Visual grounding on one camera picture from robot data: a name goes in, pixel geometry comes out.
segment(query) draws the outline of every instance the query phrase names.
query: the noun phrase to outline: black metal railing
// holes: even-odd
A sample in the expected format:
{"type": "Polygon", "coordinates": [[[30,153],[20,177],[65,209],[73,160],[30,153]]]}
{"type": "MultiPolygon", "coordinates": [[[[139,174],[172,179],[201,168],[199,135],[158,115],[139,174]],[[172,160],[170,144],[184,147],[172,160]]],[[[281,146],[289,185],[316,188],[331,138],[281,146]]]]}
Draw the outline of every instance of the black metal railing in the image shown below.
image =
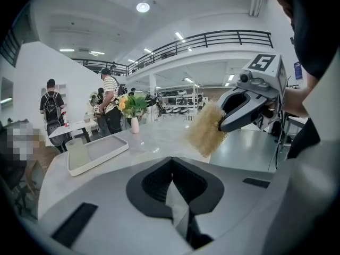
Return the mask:
{"type": "Polygon", "coordinates": [[[18,43],[11,28],[1,43],[0,54],[14,67],[18,58],[20,46],[21,45],[18,43]]]}
{"type": "Polygon", "coordinates": [[[103,68],[109,68],[112,75],[126,76],[128,66],[120,63],[97,61],[95,59],[73,58],[74,61],[82,64],[84,67],[94,71],[96,74],[103,68]]]}
{"type": "Polygon", "coordinates": [[[220,44],[265,45],[273,48],[270,33],[256,30],[220,30],[202,33],[177,40],[153,50],[131,63],[127,68],[127,75],[134,73],[158,60],[190,52],[196,48],[208,48],[220,44]]]}
{"type": "Polygon", "coordinates": [[[269,32],[256,30],[221,30],[202,33],[177,40],[153,50],[150,54],[140,57],[130,65],[114,62],[97,61],[95,59],[73,58],[74,61],[86,68],[98,72],[103,68],[111,69],[111,74],[128,76],[150,64],[183,52],[190,52],[195,48],[208,48],[221,44],[266,45],[273,48],[269,32]]]}

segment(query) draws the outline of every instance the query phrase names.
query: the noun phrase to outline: green plant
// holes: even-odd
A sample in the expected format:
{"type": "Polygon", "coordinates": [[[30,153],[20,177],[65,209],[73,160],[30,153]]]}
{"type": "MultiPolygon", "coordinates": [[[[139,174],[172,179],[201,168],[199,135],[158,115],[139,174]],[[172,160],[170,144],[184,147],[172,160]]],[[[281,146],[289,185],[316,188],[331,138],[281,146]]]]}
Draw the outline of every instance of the green plant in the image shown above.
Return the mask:
{"type": "Polygon", "coordinates": [[[136,113],[145,109],[148,103],[145,101],[143,96],[128,96],[125,102],[125,108],[123,112],[130,115],[131,117],[136,117],[136,113]]]}

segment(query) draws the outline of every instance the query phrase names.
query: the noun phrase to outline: bottle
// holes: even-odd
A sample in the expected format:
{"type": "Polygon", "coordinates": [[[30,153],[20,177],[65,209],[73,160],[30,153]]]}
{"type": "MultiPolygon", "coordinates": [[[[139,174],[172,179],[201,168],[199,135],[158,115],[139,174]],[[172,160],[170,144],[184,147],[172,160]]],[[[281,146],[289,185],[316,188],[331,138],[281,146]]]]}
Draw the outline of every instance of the bottle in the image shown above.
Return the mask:
{"type": "Polygon", "coordinates": [[[67,120],[66,112],[63,112],[63,119],[64,119],[65,127],[68,128],[70,124],[69,124],[69,121],[67,120]]]}

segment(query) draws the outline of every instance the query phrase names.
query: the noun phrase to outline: pink vase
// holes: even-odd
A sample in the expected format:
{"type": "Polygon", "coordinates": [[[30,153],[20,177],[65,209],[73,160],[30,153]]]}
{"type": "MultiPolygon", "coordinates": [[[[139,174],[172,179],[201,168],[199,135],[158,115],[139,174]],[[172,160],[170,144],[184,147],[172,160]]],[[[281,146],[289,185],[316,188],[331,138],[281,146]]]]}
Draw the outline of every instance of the pink vase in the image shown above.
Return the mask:
{"type": "Polygon", "coordinates": [[[131,128],[132,133],[134,134],[139,133],[139,123],[137,117],[131,118],[131,128]]]}

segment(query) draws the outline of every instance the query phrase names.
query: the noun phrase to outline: black backpack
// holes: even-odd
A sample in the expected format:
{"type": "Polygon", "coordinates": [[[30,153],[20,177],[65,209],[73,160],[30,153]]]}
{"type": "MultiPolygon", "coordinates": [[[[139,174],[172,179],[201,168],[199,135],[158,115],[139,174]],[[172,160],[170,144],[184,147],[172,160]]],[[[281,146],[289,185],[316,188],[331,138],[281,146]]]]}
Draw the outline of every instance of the black backpack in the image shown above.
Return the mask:
{"type": "Polygon", "coordinates": [[[44,103],[44,114],[46,123],[50,123],[53,121],[59,121],[61,116],[61,109],[57,104],[57,92],[54,92],[52,96],[48,93],[44,94],[46,97],[46,101],[44,103]]]}
{"type": "Polygon", "coordinates": [[[114,80],[118,84],[118,96],[122,96],[126,94],[128,92],[128,89],[125,87],[125,84],[120,84],[114,76],[111,76],[111,77],[114,78],[114,80]]]}

